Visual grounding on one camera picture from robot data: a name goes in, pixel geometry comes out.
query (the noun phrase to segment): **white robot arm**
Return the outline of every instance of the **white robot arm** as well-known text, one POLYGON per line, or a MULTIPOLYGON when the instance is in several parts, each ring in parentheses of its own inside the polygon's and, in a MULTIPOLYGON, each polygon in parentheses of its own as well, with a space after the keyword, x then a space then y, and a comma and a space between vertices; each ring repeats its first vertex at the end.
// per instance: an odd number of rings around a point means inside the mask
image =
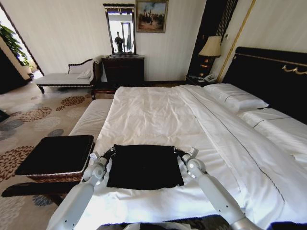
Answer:
POLYGON ((188 174, 196 179, 215 210, 231 225, 233 230, 261 230, 244 215, 239 204, 223 185, 206 172, 205 164, 195 158, 197 153, 198 150, 192 148, 189 154, 182 154, 181 159, 187 166, 188 174))
POLYGON ((47 230, 71 230, 78 223, 94 193, 94 187, 105 175, 108 160, 100 157, 84 171, 81 182, 67 194, 53 213, 47 230))
MULTIPOLYGON (((204 163, 195 158, 197 153, 198 150, 194 148, 189 153, 177 151, 187 166, 188 174, 196 179, 215 210, 231 225, 233 230, 261 230, 244 215, 236 200, 223 185, 206 172, 204 163)), ((47 230, 74 228, 94 193, 96 183, 105 175, 108 160, 109 157, 99 157, 85 170, 80 184, 71 189, 52 215, 47 230)))

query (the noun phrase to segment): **black headboard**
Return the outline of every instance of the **black headboard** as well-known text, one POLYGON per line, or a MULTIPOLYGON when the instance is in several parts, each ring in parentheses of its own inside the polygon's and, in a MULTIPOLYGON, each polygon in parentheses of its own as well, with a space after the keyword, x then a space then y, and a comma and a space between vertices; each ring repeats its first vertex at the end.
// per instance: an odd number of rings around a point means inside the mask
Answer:
POLYGON ((238 47, 223 83, 307 124, 307 54, 238 47))

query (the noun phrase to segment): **framed painting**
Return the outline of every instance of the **framed painting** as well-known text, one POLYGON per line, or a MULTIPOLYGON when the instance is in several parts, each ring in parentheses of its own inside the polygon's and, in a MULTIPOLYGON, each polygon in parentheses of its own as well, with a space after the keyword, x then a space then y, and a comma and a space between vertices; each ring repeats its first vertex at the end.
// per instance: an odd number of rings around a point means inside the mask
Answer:
POLYGON ((137 0, 137 32, 165 33, 168 0, 137 0))

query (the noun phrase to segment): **white pillow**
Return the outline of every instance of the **white pillow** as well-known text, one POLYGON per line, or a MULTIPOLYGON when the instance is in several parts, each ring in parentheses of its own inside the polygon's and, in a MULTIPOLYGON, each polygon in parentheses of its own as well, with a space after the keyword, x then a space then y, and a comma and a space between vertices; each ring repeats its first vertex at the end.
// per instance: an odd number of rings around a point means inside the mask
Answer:
POLYGON ((307 125, 275 109, 249 111, 239 117, 297 161, 307 162, 307 125))
POLYGON ((92 75, 92 72, 90 69, 87 69, 86 71, 83 71, 82 73, 80 73, 77 77, 77 79, 86 79, 86 78, 90 78, 92 75))
POLYGON ((235 114, 242 111, 266 108, 269 105, 260 98, 231 84, 212 84, 205 86, 204 89, 220 104, 225 105, 235 114))

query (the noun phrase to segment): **mirror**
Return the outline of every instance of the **mirror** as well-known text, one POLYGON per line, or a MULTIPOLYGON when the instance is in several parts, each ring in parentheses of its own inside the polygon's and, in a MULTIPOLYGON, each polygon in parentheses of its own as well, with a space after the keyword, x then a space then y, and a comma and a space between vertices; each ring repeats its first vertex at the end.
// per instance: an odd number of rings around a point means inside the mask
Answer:
POLYGON ((134 4, 104 4, 112 54, 136 54, 134 4))

